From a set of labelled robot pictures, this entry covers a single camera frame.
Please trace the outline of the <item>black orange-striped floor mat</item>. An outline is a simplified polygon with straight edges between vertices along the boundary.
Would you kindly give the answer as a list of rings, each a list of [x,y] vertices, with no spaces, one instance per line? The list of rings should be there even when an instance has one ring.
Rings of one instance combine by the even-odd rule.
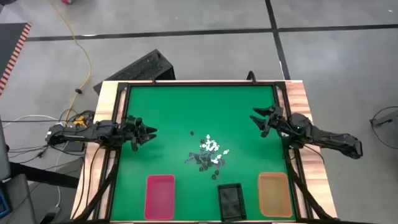
[[[31,22],[0,23],[0,96],[4,93],[31,28]]]

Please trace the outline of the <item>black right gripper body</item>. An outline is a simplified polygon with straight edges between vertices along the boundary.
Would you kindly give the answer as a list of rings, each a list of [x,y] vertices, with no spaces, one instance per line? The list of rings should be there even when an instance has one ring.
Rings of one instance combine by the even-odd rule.
[[[278,135],[282,138],[291,137],[291,128],[283,117],[282,108],[275,105],[272,106],[274,107],[274,113],[267,116],[270,129],[275,129]],[[261,136],[265,138],[269,134],[269,131],[262,131]]]

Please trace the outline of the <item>grey stand base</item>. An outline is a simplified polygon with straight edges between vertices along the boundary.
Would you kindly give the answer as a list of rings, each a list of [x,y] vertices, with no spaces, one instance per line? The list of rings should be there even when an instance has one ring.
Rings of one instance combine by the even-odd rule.
[[[381,127],[383,124],[387,123],[394,123],[398,126],[398,111],[391,112],[380,118],[373,118],[370,120],[370,123],[371,126],[375,128]]]

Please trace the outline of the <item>orange plastic bin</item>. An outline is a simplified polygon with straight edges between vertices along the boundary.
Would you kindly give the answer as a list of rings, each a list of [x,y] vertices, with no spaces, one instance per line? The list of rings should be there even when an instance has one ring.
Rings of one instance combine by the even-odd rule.
[[[289,181],[283,172],[261,172],[257,179],[259,208],[265,217],[293,215]]]

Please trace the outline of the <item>black perforated case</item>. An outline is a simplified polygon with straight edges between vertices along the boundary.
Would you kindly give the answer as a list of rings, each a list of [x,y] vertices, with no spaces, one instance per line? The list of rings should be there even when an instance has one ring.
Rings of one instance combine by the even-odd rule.
[[[174,66],[154,49],[93,87],[99,95],[104,81],[176,80]]]

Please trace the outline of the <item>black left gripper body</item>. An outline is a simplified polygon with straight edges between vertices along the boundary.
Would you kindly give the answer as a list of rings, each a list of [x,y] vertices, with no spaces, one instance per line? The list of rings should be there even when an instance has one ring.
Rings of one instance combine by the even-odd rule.
[[[138,145],[144,144],[147,138],[142,118],[128,116],[124,122],[123,131],[125,137],[131,141],[132,150],[134,152],[138,151]]]

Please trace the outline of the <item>pink plastic bin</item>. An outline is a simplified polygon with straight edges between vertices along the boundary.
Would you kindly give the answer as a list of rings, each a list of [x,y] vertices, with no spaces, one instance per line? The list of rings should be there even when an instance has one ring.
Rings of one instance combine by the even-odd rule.
[[[175,215],[175,177],[149,175],[146,181],[144,218],[172,220]]]

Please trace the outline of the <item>black floor beam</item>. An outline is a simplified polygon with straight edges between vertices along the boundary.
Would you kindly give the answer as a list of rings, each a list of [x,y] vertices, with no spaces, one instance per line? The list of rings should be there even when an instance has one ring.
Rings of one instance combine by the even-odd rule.
[[[23,164],[10,163],[10,177],[15,177],[20,174],[24,174],[27,180],[39,183],[45,183],[49,185],[67,187],[76,189],[79,184],[79,179],[66,174],[60,174],[57,172],[47,171],[38,169],[35,167],[25,166]]]

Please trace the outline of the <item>black slotted plastic basket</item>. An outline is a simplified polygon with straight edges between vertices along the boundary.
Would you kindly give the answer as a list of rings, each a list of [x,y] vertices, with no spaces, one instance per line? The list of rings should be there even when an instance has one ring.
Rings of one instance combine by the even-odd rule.
[[[217,191],[222,222],[247,220],[241,184],[222,184],[217,186]]]

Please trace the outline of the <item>grey equipment cart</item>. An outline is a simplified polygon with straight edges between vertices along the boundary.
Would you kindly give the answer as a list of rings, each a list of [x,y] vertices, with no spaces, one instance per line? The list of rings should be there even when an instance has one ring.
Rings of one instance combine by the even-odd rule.
[[[25,175],[11,175],[0,118],[0,224],[37,224]]]

